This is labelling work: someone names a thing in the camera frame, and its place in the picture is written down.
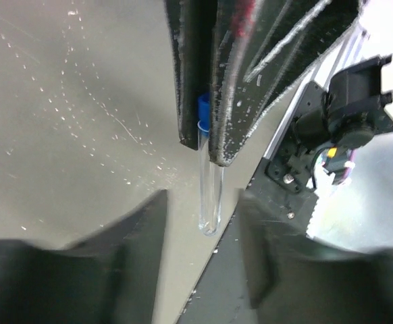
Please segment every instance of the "bolt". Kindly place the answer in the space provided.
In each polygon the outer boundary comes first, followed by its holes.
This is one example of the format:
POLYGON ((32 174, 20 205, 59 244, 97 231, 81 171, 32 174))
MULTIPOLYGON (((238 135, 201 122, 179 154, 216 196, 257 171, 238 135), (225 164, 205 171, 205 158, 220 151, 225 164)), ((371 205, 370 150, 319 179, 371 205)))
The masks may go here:
POLYGON ((289 173, 284 175, 284 182, 286 184, 291 184, 293 181, 294 181, 294 177, 292 175, 290 175, 289 173))

